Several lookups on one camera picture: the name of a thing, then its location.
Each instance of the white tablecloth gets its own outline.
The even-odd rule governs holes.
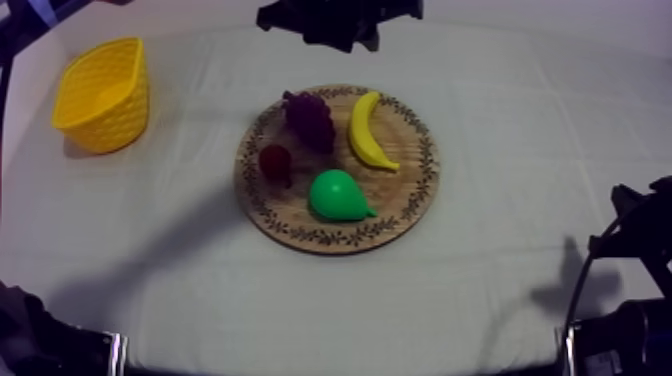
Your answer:
[[[350,55],[253,28],[147,40],[149,128],[105,156],[50,128],[52,94],[4,177],[0,279],[128,335],[148,367],[408,376],[551,361],[611,186],[670,171],[672,69],[508,31],[396,22],[381,35],[380,52]],[[407,103],[442,165],[415,228],[336,259],[265,237],[231,188],[255,116],[328,83]],[[598,262],[580,312],[655,294],[636,262]]]

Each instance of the yellow banana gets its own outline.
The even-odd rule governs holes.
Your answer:
[[[355,107],[352,109],[348,138],[352,149],[364,163],[373,167],[383,167],[397,171],[399,163],[387,159],[383,149],[380,148],[369,130],[369,118],[379,99],[380,93],[370,91],[357,100]]]

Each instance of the woven plastic basket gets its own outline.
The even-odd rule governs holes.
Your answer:
[[[133,142],[147,127],[148,96],[142,40],[107,42],[65,70],[52,124],[90,152],[115,151]]]

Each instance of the green pear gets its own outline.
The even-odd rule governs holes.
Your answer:
[[[343,170],[329,170],[315,178],[310,187],[310,206],[321,216],[336,221],[358,221],[375,217],[355,179]]]

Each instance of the round wooden tray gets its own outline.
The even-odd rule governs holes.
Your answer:
[[[236,194],[245,213],[265,234],[300,251],[347,255],[401,236],[425,213],[439,184],[439,161],[427,127],[412,110],[381,93],[370,119],[374,138],[390,160],[401,164],[399,171],[369,168],[350,149],[350,113],[357,99],[369,90],[350,85],[304,90],[322,97],[331,108],[336,141],[329,157],[306,149],[285,127],[282,101],[266,109],[243,136],[236,155]],[[290,188],[267,182],[259,171],[259,151],[271,143],[292,153]],[[307,199],[310,185],[318,174],[333,168],[354,177],[369,206],[378,211],[377,217],[334,223],[314,216]]]

